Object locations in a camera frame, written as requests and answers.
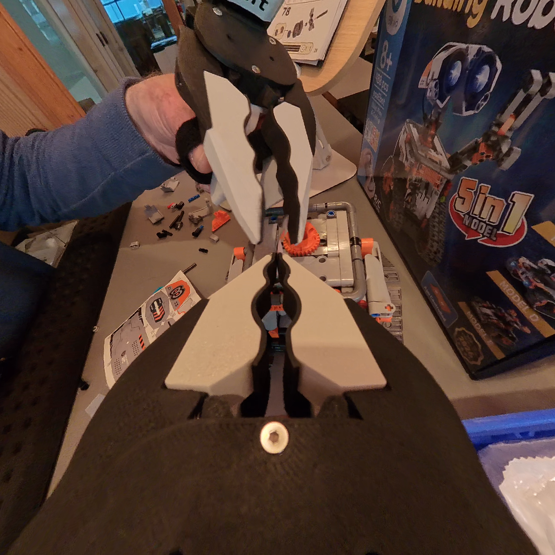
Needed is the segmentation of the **person's left forearm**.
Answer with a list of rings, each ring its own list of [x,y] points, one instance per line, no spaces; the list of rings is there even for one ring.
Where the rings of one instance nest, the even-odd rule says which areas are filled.
[[[140,135],[127,78],[74,124],[29,136],[1,131],[1,230],[95,217],[133,202],[181,167]]]

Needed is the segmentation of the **blue robot kit box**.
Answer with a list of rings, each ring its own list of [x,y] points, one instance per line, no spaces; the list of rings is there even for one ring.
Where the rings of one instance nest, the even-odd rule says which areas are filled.
[[[554,354],[554,1],[386,1],[358,180],[474,380]]]

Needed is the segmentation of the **grey orange tracked toy robot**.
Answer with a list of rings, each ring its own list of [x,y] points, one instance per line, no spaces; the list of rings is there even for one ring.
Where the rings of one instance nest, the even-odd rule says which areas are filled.
[[[347,202],[309,205],[305,238],[299,245],[289,242],[284,214],[281,206],[266,211],[262,241],[234,249],[225,281],[267,254],[289,254],[404,343],[399,273],[375,239],[359,236],[355,207]]]

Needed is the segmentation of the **robot sticker sheet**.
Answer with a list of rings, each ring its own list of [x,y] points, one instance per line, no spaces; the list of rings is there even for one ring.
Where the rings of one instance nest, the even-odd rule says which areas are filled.
[[[118,378],[144,350],[201,300],[183,271],[156,290],[104,340],[107,385]]]

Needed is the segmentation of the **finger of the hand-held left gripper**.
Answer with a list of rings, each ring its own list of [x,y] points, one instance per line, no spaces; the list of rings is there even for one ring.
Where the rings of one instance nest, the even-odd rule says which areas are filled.
[[[245,123],[249,100],[230,81],[204,72],[212,127],[204,136],[204,151],[212,168],[212,202],[229,203],[249,241],[257,244],[262,229],[262,188],[255,175],[255,153]]]
[[[273,109],[272,116],[276,126],[270,135],[277,183],[288,216],[290,241],[298,244],[305,233],[313,153],[299,107],[283,102]]]

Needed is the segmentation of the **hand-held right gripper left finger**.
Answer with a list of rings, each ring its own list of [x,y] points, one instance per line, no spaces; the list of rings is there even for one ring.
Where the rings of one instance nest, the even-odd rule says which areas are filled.
[[[267,255],[211,295],[165,379],[168,389],[239,396],[242,416],[265,415],[270,371],[262,319],[277,263],[277,254]]]

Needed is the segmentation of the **person's left hand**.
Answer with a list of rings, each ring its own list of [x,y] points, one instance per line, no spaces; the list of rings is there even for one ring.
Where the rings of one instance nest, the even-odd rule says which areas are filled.
[[[196,115],[177,91],[174,74],[141,80],[127,88],[124,99],[130,119],[145,141],[167,161],[179,163],[177,131]]]

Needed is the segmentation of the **blue storage bin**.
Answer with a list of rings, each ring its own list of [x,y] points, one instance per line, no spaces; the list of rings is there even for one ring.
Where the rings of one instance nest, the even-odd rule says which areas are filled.
[[[462,421],[477,451],[496,443],[554,437],[554,409],[479,417]]]

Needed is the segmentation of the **white stand base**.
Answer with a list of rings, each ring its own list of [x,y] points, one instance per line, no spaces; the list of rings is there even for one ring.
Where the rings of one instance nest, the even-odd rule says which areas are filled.
[[[282,206],[282,192],[276,178],[274,158],[268,158],[262,166],[260,184],[264,192],[265,209]],[[316,149],[309,198],[350,179],[356,166],[333,150],[326,139],[319,120],[316,118]]]

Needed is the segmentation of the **clear plastic bag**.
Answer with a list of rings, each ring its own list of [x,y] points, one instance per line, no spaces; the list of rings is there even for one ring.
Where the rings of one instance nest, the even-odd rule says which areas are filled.
[[[554,554],[554,438],[500,442],[478,456],[537,551]]]

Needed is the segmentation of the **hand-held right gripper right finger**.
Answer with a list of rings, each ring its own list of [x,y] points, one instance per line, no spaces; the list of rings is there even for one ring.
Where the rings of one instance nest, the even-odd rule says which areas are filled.
[[[287,254],[277,256],[283,309],[291,320],[283,369],[285,411],[310,417],[325,399],[383,389],[386,378],[346,300]]]

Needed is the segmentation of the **white double door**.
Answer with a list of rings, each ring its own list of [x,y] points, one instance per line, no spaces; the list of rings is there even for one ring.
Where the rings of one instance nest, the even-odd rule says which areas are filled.
[[[125,77],[140,76],[101,1],[43,4],[106,92],[114,90]]]

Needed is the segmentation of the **wooden booklet stand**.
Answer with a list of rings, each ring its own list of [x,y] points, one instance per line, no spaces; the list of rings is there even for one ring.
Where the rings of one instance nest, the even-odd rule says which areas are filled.
[[[300,79],[311,97],[327,92],[344,77],[365,46],[385,1],[348,1],[321,67],[302,66]]]

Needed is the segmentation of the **instruction booklet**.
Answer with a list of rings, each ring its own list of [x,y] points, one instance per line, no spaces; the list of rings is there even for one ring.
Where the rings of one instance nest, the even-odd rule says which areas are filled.
[[[317,66],[325,60],[347,1],[285,1],[270,26],[298,64]]]

